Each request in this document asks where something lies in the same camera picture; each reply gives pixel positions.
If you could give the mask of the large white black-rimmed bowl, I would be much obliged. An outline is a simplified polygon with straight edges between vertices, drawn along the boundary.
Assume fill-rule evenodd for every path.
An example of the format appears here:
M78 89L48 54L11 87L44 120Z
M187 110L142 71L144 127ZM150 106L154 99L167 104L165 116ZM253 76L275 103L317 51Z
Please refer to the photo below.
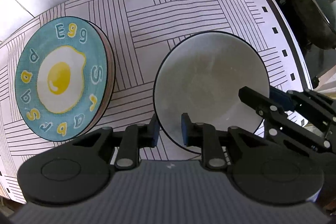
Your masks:
M183 143L182 114L217 130L238 126L254 134L263 119L241 102L239 90L245 86L269 96L268 72L258 52L228 32L200 32L182 40L162 61L154 80L154 111L169 140L199 154L199 148Z

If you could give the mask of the blue fried egg plate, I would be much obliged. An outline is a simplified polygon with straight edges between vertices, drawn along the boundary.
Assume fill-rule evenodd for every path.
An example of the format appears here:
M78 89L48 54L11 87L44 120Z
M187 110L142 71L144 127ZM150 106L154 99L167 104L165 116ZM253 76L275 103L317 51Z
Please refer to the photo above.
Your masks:
M15 73L26 125L49 141L70 140L93 119L104 94L104 45L85 19L64 16L38 29Z

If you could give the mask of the pink rabbit carrot plate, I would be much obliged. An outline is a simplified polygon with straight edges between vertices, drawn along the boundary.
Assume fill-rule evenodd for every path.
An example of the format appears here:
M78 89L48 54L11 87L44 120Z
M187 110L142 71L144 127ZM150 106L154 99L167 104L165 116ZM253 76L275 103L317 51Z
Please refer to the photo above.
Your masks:
M88 132L96 129L96 127L99 125L99 120L104 116L108 108L108 105L114 92L114 88L116 86L116 56L113 47L111 46L111 43L108 39L108 36L97 24L90 22L88 20L87 23L90 24L96 30L96 32L100 36L101 43L104 45L104 51L105 51L104 56L106 60L106 71L104 72L104 75L106 76L106 80L104 82L105 84L104 94L95 116L90 121L90 123L80 133L76 135L76 137L87 134Z

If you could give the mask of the dark wok pan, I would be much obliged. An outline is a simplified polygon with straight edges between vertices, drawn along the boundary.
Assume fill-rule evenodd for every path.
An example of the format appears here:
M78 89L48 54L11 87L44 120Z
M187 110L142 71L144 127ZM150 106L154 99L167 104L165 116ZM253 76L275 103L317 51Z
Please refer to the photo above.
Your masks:
M276 0L305 59L310 77L335 66L335 0Z

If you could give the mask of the striped white table mat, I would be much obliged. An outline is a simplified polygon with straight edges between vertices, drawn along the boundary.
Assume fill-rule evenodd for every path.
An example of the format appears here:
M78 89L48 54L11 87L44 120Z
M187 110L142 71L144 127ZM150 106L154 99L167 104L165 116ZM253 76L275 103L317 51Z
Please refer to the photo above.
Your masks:
M270 84L311 88L298 43L275 0L69 0L31 19L1 44L1 196L24 203L17 170L30 157L56 147L35 135L15 102L14 78L29 38L44 24L76 16L98 25L116 58L116 84L100 125L124 129L147 122L154 109L157 70L180 41L198 31L240 36L259 53Z

